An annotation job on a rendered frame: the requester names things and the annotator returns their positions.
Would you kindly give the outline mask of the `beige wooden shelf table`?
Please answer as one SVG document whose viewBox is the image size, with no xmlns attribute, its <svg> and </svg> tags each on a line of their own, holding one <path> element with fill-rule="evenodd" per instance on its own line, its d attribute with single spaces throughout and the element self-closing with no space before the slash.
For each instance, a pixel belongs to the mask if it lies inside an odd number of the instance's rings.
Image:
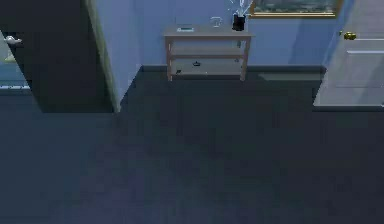
<svg viewBox="0 0 384 224">
<path fill-rule="evenodd" d="M 193 27 L 194 32 L 177 32 Z M 238 76 L 246 78 L 253 35 L 231 26 L 173 25 L 163 32 L 166 76 L 169 81 L 184 76 Z"/>
</svg>

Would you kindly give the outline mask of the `black vase with white twigs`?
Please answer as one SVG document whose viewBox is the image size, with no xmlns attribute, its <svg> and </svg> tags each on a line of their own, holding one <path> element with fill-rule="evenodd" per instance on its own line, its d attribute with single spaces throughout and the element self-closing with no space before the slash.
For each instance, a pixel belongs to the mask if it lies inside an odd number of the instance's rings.
<svg viewBox="0 0 384 224">
<path fill-rule="evenodd" d="M 250 9 L 254 0 L 229 0 L 228 10 L 232 13 L 232 29 L 243 31 L 245 29 L 246 18 L 250 15 Z"/>
</svg>

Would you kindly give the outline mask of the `dark room door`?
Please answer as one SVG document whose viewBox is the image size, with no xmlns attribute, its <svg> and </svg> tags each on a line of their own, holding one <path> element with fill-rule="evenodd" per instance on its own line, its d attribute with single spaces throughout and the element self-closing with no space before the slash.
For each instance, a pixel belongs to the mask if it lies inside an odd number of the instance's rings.
<svg viewBox="0 0 384 224">
<path fill-rule="evenodd" d="M 0 0 L 0 31 L 42 111 L 115 111 L 86 0 Z"/>
</svg>

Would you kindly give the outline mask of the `white panelled room door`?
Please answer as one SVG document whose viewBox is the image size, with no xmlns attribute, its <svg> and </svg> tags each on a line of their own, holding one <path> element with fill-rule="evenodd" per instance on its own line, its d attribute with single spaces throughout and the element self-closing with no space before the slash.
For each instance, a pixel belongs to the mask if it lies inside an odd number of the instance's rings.
<svg viewBox="0 0 384 224">
<path fill-rule="evenodd" d="M 384 0 L 354 0 L 313 105 L 384 109 Z"/>
</svg>

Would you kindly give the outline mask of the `gold framed wall picture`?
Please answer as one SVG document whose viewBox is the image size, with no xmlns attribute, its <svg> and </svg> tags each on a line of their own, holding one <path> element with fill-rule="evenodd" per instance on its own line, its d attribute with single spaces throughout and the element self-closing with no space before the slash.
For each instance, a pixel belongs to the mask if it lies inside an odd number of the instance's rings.
<svg viewBox="0 0 384 224">
<path fill-rule="evenodd" d="M 335 18 L 344 0 L 253 0 L 251 18 Z"/>
</svg>

